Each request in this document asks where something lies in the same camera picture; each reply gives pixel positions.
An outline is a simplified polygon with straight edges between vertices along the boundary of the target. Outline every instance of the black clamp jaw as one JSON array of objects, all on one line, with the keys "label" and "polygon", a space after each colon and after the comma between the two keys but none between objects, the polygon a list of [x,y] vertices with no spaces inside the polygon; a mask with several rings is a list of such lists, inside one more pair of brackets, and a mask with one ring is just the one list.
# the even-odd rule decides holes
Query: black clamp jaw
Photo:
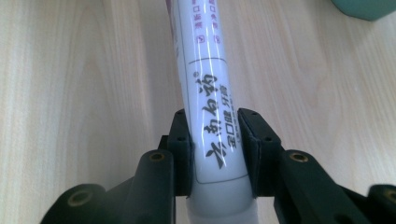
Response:
[{"label": "black clamp jaw", "polygon": [[[396,187],[375,185],[367,197],[338,186],[311,155],[285,150],[262,116],[239,109],[253,197],[275,197],[281,224],[396,223]],[[183,110],[135,176],[105,191],[78,185],[62,194],[41,223],[176,223],[175,196],[191,193],[193,151]]]}]

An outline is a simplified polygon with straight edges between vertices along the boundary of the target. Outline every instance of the wooden table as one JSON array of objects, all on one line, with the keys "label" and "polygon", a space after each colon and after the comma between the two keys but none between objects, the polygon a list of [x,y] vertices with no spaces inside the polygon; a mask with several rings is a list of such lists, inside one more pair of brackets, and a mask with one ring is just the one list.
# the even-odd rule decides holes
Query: wooden table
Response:
[{"label": "wooden table", "polygon": [[[396,13],[219,0],[236,107],[340,185],[396,185]],[[37,223],[81,183],[134,175],[183,107],[164,0],[0,3],[0,223]],[[177,199],[177,223],[188,223]],[[277,223],[272,198],[261,223]]]}]

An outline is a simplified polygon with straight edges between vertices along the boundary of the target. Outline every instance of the white tube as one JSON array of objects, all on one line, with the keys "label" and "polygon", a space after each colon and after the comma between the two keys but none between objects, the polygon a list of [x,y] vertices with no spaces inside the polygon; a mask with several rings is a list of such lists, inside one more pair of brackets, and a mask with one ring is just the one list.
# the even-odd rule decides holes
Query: white tube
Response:
[{"label": "white tube", "polygon": [[258,223],[215,0],[166,0],[194,147],[191,223]]}]

